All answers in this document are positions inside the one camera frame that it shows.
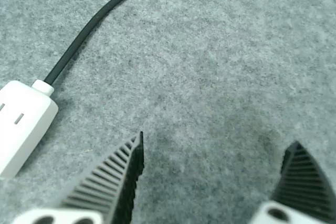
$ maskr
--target power cord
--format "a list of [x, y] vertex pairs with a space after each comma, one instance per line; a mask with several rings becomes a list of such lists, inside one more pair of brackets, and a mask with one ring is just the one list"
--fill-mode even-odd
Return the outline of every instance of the power cord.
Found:
[[118, 4], [120, 4], [124, 0], [110, 0], [107, 4], [104, 5], [102, 9], [100, 9], [86, 24], [83, 30], [78, 34], [76, 39], [71, 43], [70, 47], [66, 50], [66, 52], [62, 55], [59, 61], [56, 63], [54, 68], [50, 71], [48, 76], [44, 79], [44, 82], [52, 85], [54, 81], [57, 79], [59, 74], [62, 72], [64, 67], [67, 65], [69, 60], [75, 55], [78, 48], [82, 45], [91, 31], [97, 26], [99, 21], [106, 16], [112, 9], [114, 9]]

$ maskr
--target outlet slot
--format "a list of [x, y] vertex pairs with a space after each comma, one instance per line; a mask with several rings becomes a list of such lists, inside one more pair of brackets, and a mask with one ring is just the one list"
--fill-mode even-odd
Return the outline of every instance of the outlet slot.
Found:
[[14, 124], [18, 124], [18, 123], [21, 121], [21, 119], [23, 118], [23, 116], [24, 116], [24, 114], [21, 114], [21, 115], [16, 119], [16, 121], [15, 121]]

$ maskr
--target white plug housing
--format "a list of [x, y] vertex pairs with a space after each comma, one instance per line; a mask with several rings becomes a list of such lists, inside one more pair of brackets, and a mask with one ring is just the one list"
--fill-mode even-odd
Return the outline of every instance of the white plug housing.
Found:
[[48, 130], [58, 112], [53, 91], [41, 80], [0, 90], [0, 178], [14, 177]]

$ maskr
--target mounting hole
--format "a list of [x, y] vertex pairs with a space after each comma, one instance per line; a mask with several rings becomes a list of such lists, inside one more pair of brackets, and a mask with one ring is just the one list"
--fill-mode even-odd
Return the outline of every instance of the mounting hole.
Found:
[[91, 219], [85, 218], [75, 222], [75, 224], [93, 224]]
[[289, 221], [287, 214], [278, 208], [270, 208], [267, 212], [269, 215], [273, 216], [274, 218], [278, 220], [282, 220], [285, 222]]
[[39, 218], [34, 224], [52, 224], [54, 222], [54, 218], [52, 216], [44, 216]]

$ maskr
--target gray carpet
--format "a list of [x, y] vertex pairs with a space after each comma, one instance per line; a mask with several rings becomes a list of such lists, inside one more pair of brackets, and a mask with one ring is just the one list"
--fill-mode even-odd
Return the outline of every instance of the gray carpet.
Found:
[[[43, 79], [108, 0], [0, 0], [0, 87]], [[127, 0], [55, 83], [0, 223], [145, 132], [133, 223], [246, 223], [299, 140], [336, 188], [336, 0]]]

